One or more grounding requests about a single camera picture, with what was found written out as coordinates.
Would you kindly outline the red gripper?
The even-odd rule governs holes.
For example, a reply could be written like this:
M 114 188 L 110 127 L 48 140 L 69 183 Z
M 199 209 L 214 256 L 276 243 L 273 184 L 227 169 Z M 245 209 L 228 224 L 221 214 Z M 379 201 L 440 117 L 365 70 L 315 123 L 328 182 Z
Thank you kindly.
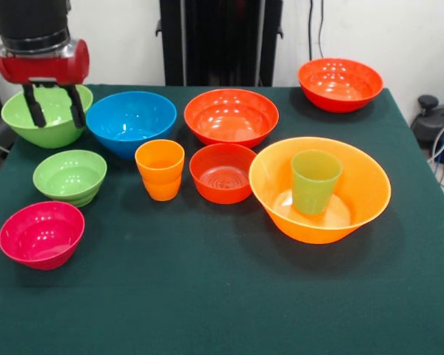
M 67 86 L 71 100 L 70 111 L 77 129 L 85 126 L 81 98 L 73 84 L 81 84 L 89 75 L 90 55 L 82 39 L 72 39 L 50 53 L 32 55 L 13 54 L 0 44 L 0 73 L 12 84 L 52 83 Z M 23 95 L 35 126 L 43 128 L 46 120 L 40 103 L 35 99 L 33 86 L 23 85 Z

